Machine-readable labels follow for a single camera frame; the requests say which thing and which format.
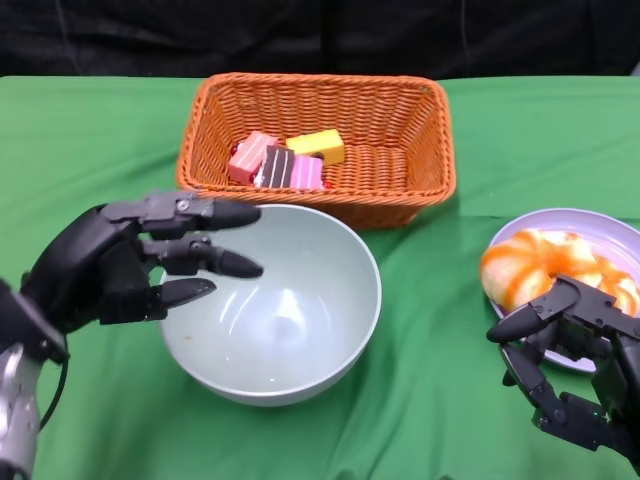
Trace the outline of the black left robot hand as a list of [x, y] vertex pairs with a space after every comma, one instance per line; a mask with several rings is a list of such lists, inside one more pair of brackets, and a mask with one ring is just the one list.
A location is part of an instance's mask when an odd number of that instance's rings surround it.
[[197, 278], [200, 271], [238, 279], [263, 275], [254, 260], [209, 237], [260, 217], [256, 206], [187, 192], [98, 205], [54, 238], [20, 291], [63, 334], [92, 320], [162, 320], [170, 309], [215, 291], [213, 281]]

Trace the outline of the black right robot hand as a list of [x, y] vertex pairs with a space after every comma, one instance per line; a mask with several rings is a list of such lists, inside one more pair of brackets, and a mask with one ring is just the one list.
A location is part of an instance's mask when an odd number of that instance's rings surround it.
[[[543, 432], [595, 451], [606, 447], [639, 465], [639, 327], [615, 299], [567, 276], [512, 311], [486, 334], [500, 347], [506, 386], [517, 386]], [[590, 358], [598, 400], [555, 393], [540, 368], [546, 351]]]

